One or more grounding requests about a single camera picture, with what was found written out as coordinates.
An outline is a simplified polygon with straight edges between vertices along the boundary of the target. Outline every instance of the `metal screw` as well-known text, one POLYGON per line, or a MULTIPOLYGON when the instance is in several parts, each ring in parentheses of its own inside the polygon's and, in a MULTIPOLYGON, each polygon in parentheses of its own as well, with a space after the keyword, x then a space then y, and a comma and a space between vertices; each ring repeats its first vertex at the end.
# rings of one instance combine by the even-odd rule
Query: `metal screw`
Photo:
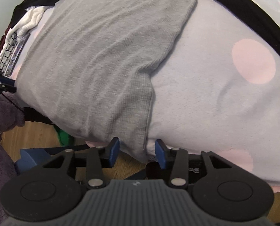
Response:
POLYGON ((172 179, 170 182, 174 186, 183 186, 186 184, 186 180, 179 177, 172 179))
POLYGON ((91 187, 99 187, 103 185, 103 181, 99 178, 92 178, 88 181, 88 185, 90 185, 91 187))

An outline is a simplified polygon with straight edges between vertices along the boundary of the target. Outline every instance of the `wooden floor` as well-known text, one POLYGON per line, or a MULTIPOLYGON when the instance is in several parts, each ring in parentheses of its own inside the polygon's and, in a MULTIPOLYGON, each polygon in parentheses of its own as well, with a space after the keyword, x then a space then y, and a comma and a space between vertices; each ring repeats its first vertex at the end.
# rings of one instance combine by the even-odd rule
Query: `wooden floor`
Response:
MULTIPOLYGON (((37 122, 27 122, 24 127, 16 127, 5 132, 2 146, 13 161, 20 158, 19 150, 23 148, 57 147, 59 146, 57 134, 50 125, 37 122)), ((124 179, 145 167, 129 155, 120 153, 113 169, 104 168, 106 178, 124 179)), ((79 169, 76 179, 82 180, 83 170, 79 169)), ((268 218, 274 223, 280 222, 280 193, 275 194, 275 202, 268 218)))

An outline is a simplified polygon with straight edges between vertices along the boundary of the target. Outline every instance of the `black round pad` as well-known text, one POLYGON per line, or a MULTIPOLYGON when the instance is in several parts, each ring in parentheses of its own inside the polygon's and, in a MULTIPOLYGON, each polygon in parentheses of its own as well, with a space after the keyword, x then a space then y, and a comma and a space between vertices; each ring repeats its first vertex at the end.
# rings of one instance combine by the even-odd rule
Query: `black round pad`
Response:
POLYGON ((218 187, 218 193, 231 201, 244 201, 253 194, 252 188, 244 182, 228 181, 218 187))
POLYGON ((235 222, 264 216, 274 201, 271 187, 241 168, 214 169, 195 183, 192 198, 206 213, 235 222))
POLYGON ((34 181, 23 186, 21 195, 29 201, 43 201, 51 198, 56 192, 50 182, 34 181))
POLYGON ((65 215, 81 201, 80 185, 58 169, 26 172, 7 182, 0 192, 5 212, 29 222, 65 215))

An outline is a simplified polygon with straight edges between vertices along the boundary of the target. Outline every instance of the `green cloth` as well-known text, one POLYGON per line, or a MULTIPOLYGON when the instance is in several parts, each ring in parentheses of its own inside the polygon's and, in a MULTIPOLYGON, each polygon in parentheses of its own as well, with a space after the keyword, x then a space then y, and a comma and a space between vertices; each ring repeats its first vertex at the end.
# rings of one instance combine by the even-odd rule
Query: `green cloth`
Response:
POLYGON ((58 126, 54 125, 54 129, 57 132, 58 140, 60 146, 70 146, 74 145, 75 138, 66 133, 64 130, 61 130, 58 126))

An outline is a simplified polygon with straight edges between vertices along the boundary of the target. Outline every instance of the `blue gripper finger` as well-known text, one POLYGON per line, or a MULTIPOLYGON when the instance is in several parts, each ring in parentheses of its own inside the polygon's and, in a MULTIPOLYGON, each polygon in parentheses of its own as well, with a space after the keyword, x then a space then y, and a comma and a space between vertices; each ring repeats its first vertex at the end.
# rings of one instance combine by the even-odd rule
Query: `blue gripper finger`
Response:
POLYGON ((119 138, 113 138, 111 143, 111 150, 110 150, 110 156, 109 156, 109 164, 111 165, 111 167, 113 167, 115 165, 115 162, 117 160, 117 157, 119 155, 119 151, 120 151, 120 140, 119 138))
POLYGON ((14 164, 18 175, 51 158, 44 148, 21 149, 20 153, 21 158, 14 164))
POLYGON ((156 140, 156 142, 155 142, 156 158, 159 162, 161 169, 167 168, 166 150, 167 150, 167 147, 165 146, 163 141, 160 139, 156 140))

